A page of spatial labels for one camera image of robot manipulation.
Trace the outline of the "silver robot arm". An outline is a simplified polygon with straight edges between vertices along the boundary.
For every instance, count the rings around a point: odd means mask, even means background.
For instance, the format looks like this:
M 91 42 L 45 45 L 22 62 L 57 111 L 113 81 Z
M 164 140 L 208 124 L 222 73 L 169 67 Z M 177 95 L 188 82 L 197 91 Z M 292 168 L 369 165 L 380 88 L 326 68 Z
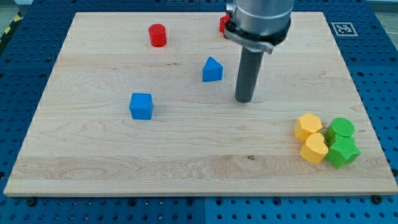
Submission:
M 294 0 L 233 0 L 225 5 L 224 37 L 251 52 L 271 54 L 287 37 L 293 8 Z

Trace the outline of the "red block behind arm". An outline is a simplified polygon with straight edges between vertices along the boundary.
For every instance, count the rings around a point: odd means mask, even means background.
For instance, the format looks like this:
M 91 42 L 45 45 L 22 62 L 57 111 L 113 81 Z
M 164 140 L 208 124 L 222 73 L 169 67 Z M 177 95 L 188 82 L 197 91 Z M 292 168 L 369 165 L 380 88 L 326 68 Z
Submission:
M 230 15 L 225 14 L 223 17 L 220 18 L 220 23 L 219 23 L 219 31 L 224 34 L 225 31 L 225 25 L 229 21 Z

